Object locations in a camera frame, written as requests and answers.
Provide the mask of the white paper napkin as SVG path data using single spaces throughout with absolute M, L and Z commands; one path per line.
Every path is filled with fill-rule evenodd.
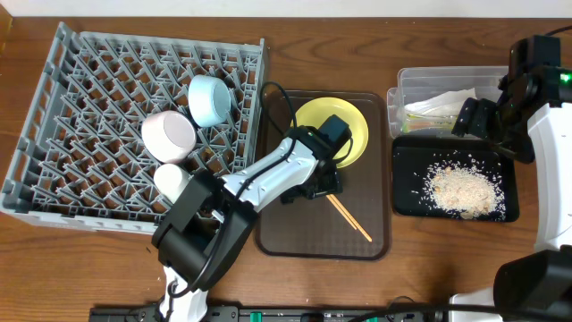
M 465 101 L 476 98 L 474 89 L 448 91 L 424 101 L 409 103 L 404 106 L 407 114 L 423 117 L 457 116 Z

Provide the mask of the green orange snack wrapper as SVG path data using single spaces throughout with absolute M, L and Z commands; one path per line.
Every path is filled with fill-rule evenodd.
M 455 116 L 428 116 L 406 114 L 400 127 L 403 133 L 421 130 L 451 130 L 456 122 Z

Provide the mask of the rice food scraps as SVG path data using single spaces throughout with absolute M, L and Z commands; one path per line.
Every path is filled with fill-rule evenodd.
M 414 173 L 421 180 L 419 188 L 409 192 L 419 198 L 421 206 L 465 220 L 491 218 L 500 221 L 506 215 L 506 198 L 502 190 L 501 164 L 493 161 L 490 169 L 483 160 L 470 154 L 467 161 L 453 159 L 432 161 L 425 174 Z

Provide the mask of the light blue bowl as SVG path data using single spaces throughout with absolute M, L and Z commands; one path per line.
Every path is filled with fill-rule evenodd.
M 189 111 L 195 123 L 212 127 L 226 121 L 231 111 L 231 93 L 219 78 L 196 75 L 189 84 Z

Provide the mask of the small white cup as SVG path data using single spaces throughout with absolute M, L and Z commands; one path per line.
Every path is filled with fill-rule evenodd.
M 175 203 L 188 185 L 192 175 L 174 164 L 160 165 L 154 174 L 157 189 L 171 203 Z

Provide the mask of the pink bowl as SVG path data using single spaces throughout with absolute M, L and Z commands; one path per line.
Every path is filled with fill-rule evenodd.
M 190 120 L 175 111 L 148 116 L 141 126 L 145 148 L 162 163 L 182 162 L 197 143 L 196 130 Z

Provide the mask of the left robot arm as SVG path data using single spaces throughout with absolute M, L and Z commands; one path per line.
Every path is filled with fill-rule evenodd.
M 260 211 L 275 199 L 340 193 L 336 155 L 352 144 L 349 125 L 333 114 L 319 127 L 294 124 L 272 153 L 240 172 L 200 171 L 183 181 L 152 236 L 168 278 L 156 319 L 201 320 L 207 291 L 239 256 Z

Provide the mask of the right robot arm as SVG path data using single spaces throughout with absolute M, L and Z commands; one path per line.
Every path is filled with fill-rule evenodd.
M 473 135 L 534 163 L 539 224 L 534 253 L 502 265 L 492 287 L 450 298 L 449 321 L 571 319 L 571 71 L 554 32 L 513 44 L 497 101 L 469 98 L 453 134 Z

